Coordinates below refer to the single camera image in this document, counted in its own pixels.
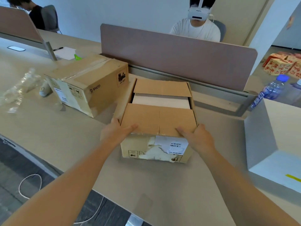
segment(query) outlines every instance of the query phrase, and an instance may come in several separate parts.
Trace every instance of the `green object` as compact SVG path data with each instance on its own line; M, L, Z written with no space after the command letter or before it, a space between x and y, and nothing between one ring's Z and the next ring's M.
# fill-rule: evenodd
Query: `green object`
M81 60L82 58L74 54L75 60Z

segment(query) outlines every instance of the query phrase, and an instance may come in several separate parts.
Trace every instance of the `hand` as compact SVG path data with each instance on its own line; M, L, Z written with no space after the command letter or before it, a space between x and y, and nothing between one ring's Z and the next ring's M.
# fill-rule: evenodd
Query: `hand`
M181 127L178 127L177 131L187 139L189 145L199 154L215 150L214 139L205 129L204 124L200 124L194 133L188 132Z
M111 123L108 124L100 133L100 141L102 143L109 144L113 149L120 144L131 132L138 127L137 124L133 124L126 128L120 127L117 118L113 118Z

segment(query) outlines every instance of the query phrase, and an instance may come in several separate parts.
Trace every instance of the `gray chair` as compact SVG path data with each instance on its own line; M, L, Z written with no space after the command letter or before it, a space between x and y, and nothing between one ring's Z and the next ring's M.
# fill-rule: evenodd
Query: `gray chair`
M224 39L224 37L225 37L226 31L227 31L226 30L226 26L222 22L220 22L218 20L214 20L213 23L219 28L219 30L221 32L221 40L220 40L220 42L222 42L223 39Z
M53 5L43 7L41 14L46 31L58 32L60 30L58 27L58 15Z

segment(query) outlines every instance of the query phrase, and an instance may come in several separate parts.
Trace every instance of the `vr headset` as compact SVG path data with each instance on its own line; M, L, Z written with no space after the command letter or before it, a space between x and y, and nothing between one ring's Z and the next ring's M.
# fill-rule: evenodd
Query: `vr headset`
M188 19L190 20L206 20L210 14L210 9L202 8L204 0L200 0L198 7L190 7Z

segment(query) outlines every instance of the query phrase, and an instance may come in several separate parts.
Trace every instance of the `plastic bottle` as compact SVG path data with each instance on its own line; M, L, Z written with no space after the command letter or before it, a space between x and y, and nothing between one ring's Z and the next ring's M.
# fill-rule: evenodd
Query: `plastic bottle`
M292 105L301 98L301 79L296 83L291 83L285 86L283 92L276 101Z
M289 78L289 76L284 74L278 75L275 81L269 83L265 88L263 88L254 102L251 104L250 110L253 110L263 98L275 100L282 92L284 83L287 82Z

